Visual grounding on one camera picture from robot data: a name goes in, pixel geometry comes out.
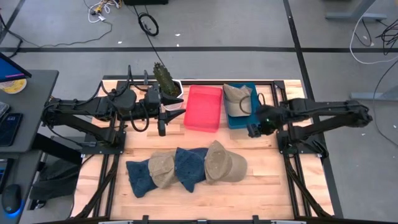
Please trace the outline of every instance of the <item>red plastic bin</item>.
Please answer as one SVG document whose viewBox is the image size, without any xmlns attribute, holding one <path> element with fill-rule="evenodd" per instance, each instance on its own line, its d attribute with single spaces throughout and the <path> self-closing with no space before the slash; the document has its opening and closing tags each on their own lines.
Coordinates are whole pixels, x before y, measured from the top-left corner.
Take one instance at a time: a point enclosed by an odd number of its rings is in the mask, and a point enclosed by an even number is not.
<svg viewBox="0 0 398 224">
<path fill-rule="evenodd" d="M 223 90 L 218 87 L 191 85 L 184 125 L 187 129 L 217 132 L 220 126 Z"/>
</svg>

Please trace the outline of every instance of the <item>cactus plant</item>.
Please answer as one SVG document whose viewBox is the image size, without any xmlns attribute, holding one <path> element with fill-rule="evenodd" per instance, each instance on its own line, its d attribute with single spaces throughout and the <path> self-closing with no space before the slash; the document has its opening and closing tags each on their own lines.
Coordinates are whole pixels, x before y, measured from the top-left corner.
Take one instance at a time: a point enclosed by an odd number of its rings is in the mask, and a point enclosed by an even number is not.
<svg viewBox="0 0 398 224">
<path fill-rule="evenodd" d="M 173 82 L 170 72 L 159 62 L 155 63 L 154 74 L 157 82 L 159 82 L 162 92 L 174 97 L 177 97 L 180 94 L 181 91 Z"/>
</svg>

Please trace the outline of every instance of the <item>hat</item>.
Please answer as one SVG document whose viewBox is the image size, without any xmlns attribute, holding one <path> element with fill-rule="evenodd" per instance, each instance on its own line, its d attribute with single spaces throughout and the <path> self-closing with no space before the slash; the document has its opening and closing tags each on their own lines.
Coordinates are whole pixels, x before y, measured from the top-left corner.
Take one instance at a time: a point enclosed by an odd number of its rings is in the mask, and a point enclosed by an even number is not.
<svg viewBox="0 0 398 224">
<path fill-rule="evenodd" d="M 149 175 L 156 186 L 164 189 L 178 182 L 174 172 L 175 151 L 155 152 L 148 162 Z"/>
<path fill-rule="evenodd" d="M 146 192 L 157 188 L 149 175 L 148 161 L 147 159 L 142 162 L 126 162 L 132 192 L 137 198 L 143 197 Z"/>
<path fill-rule="evenodd" d="M 238 182 L 244 179 L 248 163 L 245 158 L 225 150 L 218 142 L 214 141 L 205 158 L 206 181 Z"/>
<path fill-rule="evenodd" d="M 175 153 L 175 175 L 185 189 L 193 192 L 195 183 L 206 179 L 205 156 L 207 148 L 185 150 L 177 148 Z"/>
<path fill-rule="evenodd" d="M 236 88 L 224 84 L 223 90 L 226 99 L 226 107 L 230 116 L 249 116 L 251 114 L 251 88 L 246 85 L 241 88 Z"/>
</svg>

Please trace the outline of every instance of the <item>tan baseball cap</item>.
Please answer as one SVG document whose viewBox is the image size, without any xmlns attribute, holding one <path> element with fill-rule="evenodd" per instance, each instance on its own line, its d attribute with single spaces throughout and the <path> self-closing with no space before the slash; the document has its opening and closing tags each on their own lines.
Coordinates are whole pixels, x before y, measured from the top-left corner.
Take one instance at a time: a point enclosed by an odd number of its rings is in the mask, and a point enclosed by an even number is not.
<svg viewBox="0 0 398 224">
<path fill-rule="evenodd" d="M 230 116 L 249 116 L 251 114 L 251 88 L 246 85 L 241 88 L 236 88 L 234 86 L 224 84 L 223 90 L 226 99 L 226 107 Z"/>
<path fill-rule="evenodd" d="M 248 162 L 244 157 L 225 150 L 218 141 L 211 143 L 205 157 L 206 181 L 239 182 L 244 179 Z"/>
<path fill-rule="evenodd" d="M 149 175 L 155 185 L 166 188 L 178 182 L 174 171 L 175 151 L 155 152 L 148 161 Z"/>
</svg>

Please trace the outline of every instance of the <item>blue tray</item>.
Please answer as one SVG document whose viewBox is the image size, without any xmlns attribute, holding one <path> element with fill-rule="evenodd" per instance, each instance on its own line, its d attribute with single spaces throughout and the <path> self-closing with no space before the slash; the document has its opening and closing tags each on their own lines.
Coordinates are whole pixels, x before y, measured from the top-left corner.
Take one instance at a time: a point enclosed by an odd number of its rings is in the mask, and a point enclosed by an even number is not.
<svg viewBox="0 0 398 224">
<path fill-rule="evenodd" d="M 240 128 L 246 128 L 247 124 L 260 124 L 258 121 L 255 112 L 258 106 L 260 106 L 259 100 L 257 98 L 257 91 L 256 91 L 256 86 L 254 83 L 231 83 L 228 84 L 233 87 L 241 88 L 243 85 L 246 85 L 247 87 L 252 89 L 251 92 L 251 114 L 249 116 L 242 116 L 242 117 L 232 117 L 228 115 L 228 109 L 225 104 L 225 94 L 223 91 L 223 97 L 224 97 L 224 107 L 225 107 L 225 112 L 228 120 L 228 127 L 230 129 L 240 129 Z"/>
</svg>

